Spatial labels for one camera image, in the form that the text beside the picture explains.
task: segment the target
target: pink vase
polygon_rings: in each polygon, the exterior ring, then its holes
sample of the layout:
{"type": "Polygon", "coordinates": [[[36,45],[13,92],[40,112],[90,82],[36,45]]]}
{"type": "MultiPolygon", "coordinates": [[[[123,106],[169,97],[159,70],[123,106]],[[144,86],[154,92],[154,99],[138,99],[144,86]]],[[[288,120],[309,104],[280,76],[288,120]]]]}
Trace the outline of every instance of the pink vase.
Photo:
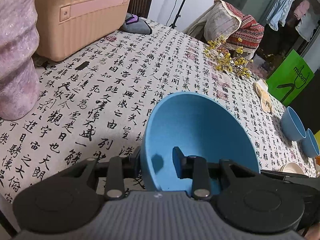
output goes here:
{"type": "Polygon", "coordinates": [[[0,117],[17,120],[39,95],[31,59],[39,45],[35,0],[0,0],[0,12],[0,117]]]}

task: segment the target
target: green bag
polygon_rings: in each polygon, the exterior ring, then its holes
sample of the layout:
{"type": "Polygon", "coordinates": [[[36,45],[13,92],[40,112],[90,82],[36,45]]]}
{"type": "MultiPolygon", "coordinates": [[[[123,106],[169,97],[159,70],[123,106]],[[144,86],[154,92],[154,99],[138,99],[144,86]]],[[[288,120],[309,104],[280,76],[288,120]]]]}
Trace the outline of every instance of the green bag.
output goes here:
{"type": "Polygon", "coordinates": [[[306,87],[314,73],[304,59],[292,50],[277,70],[267,79],[269,93],[285,106],[306,87]]]}

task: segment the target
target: pink suitcase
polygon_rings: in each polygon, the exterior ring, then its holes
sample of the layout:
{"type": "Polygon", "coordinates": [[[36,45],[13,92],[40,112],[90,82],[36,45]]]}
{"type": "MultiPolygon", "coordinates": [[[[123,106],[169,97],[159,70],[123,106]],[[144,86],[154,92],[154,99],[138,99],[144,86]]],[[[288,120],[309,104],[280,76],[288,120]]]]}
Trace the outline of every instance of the pink suitcase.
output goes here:
{"type": "Polygon", "coordinates": [[[117,30],[130,0],[35,0],[40,35],[37,53],[54,61],[117,30]]]}

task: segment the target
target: tablecloth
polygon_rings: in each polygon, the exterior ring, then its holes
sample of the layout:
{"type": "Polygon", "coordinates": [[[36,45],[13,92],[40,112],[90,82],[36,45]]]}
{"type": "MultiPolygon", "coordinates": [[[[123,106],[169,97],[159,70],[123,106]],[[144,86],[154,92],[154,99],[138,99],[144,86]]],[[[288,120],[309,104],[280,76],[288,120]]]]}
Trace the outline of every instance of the tablecloth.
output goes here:
{"type": "MultiPolygon", "coordinates": [[[[132,154],[154,106],[178,91],[201,93],[226,107],[251,138],[260,168],[278,170],[293,161],[315,176],[313,160],[281,132],[285,108],[279,101],[272,98],[275,112],[265,114],[254,80],[215,71],[202,42],[147,22],[152,35],[116,31],[63,62],[35,57],[38,102],[20,120],[0,119],[0,193],[9,202],[86,158],[103,162],[132,154]]],[[[126,187],[144,188],[141,176],[126,187]]]]}

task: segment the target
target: beige plate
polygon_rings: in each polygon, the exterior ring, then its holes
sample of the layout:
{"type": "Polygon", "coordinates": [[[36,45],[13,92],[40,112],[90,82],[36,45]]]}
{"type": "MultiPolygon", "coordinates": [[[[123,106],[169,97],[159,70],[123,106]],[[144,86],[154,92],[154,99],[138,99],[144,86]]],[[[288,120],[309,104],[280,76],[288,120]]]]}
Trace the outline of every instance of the beige plate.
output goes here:
{"type": "Polygon", "coordinates": [[[300,168],[300,166],[297,163],[292,163],[292,162],[283,165],[279,169],[279,171],[305,175],[302,168],[300,168]]]}

